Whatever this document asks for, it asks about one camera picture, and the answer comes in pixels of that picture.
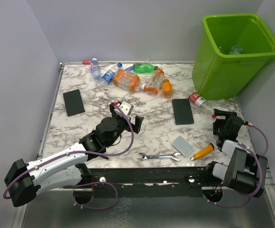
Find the red label bottle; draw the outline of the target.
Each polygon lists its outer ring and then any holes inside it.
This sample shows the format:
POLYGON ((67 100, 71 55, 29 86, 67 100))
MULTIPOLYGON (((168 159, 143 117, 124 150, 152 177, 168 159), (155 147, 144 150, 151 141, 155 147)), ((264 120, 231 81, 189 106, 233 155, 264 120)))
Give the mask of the red label bottle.
POLYGON ((198 94, 197 92, 192 93, 189 96, 189 100, 195 106, 197 106, 200 111, 202 111, 203 113, 211 116, 214 119, 216 118, 216 115, 214 114, 213 106, 204 97, 202 97, 200 94, 198 94))

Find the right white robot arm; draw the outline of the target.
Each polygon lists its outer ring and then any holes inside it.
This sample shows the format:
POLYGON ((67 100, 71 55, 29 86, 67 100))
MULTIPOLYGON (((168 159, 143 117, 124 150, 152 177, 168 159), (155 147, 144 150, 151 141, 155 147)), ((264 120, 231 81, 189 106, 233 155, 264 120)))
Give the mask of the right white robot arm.
POLYGON ((221 180, 226 187, 248 197, 260 197, 265 188, 268 159, 237 140, 243 125, 260 129, 238 117, 236 112, 214 109, 213 116, 225 117, 214 121, 213 134, 217 136, 216 146, 230 158, 230 162, 228 165, 209 163, 203 174, 204 182, 214 186, 221 180))

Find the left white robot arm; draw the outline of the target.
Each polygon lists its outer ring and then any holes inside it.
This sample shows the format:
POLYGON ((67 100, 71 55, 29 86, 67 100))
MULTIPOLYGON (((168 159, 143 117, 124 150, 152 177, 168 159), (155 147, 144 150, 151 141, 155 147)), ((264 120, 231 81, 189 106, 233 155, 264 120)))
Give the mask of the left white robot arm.
POLYGON ((129 114, 132 106, 126 102, 110 104, 111 117, 104 118, 91 133, 69 148, 41 160, 24 162, 19 159, 12 163, 4 182, 5 200, 11 200, 14 207, 31 202, 39 193, 58 187, 86 187, 91 184, 91 177, 85 165, 86 161, 96 157, 104 159, 120 156, 130 150, 129 146, 122 152, 107 153, 106 149, 113 146, 123 131, 131 136, 141 130, 143 117, 136 116, 131 123, 129 114))

